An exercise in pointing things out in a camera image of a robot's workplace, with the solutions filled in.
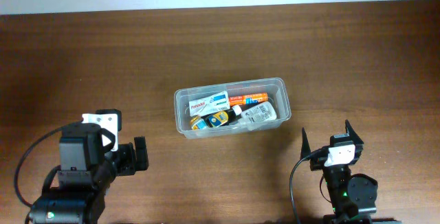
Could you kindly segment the small jar gold lid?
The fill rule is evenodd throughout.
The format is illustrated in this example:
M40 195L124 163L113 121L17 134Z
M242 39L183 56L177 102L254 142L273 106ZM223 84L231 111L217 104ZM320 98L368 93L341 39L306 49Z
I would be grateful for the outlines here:
M192 130L203 130L209 126L201 116L197 115L191 119L190 127Z

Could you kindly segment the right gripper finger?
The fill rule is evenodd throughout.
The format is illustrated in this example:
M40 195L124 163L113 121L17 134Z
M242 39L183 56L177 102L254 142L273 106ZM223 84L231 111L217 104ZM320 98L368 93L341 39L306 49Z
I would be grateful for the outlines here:
M351 126L351 124L348 120L345 120L344 124L345 124L346 134L349 137L351 137L351 138L358 137L358 134L354 131L353 127Z
M302 127L301 132L302 132L302 144L300 150L300 159L307 161L310 160L311 149L307 138L307 133L304 127Z

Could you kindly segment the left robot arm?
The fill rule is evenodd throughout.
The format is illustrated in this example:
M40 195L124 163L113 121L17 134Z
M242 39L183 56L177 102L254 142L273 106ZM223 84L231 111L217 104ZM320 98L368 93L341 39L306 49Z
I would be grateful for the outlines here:
M60 163L46 176L26 223L97 223L116 177L149 167L146 140L118 143L122 113L100 109L61 127Z

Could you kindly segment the dark bottle white cap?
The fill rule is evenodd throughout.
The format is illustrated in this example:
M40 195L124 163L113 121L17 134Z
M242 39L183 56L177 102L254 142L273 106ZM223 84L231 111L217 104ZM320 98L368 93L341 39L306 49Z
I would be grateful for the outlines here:
M241 113L242 108L239 105L235 105L231 109L210 114L204 120L210 128L217 128L227 126L229 123L236 121Z

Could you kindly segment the white spray bottle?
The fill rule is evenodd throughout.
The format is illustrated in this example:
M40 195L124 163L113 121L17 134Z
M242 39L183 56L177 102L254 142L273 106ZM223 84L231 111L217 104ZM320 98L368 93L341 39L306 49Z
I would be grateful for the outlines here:
M263 125L264 122L277 118L276 111L270 102L262 102L241 113L238 124L246 126L250 131Z

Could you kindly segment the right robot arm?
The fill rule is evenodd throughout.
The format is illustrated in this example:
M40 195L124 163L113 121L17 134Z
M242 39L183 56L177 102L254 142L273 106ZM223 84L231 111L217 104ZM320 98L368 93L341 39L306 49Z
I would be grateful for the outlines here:
M350 167L357 163L364 149L364 142L345 122L345 132L333 135L329 145L315 151L310 149L305 130L302 130L302 146L299 166L310 163L310 170L321 171L321 182L325 182L333 214L325 215L323 223L398 223L395 219L373 219L377 212L378 182L365 174L352 174Z

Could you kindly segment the orange tablet tube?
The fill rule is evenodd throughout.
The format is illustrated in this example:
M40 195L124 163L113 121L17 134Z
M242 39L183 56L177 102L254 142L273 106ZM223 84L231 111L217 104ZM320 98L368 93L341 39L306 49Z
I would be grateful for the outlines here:
M231 96L229 97L230 106L244 105L244 104L255 104L268 101L269 96L267 93L253 93L242 96Z

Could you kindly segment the white Panadol box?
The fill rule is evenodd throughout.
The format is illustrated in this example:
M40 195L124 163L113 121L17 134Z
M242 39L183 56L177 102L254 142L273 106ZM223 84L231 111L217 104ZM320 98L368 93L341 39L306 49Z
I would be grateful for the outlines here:
M190 117L206 116L230 108L229 95L222 91L208 97L191 100L189 102Z

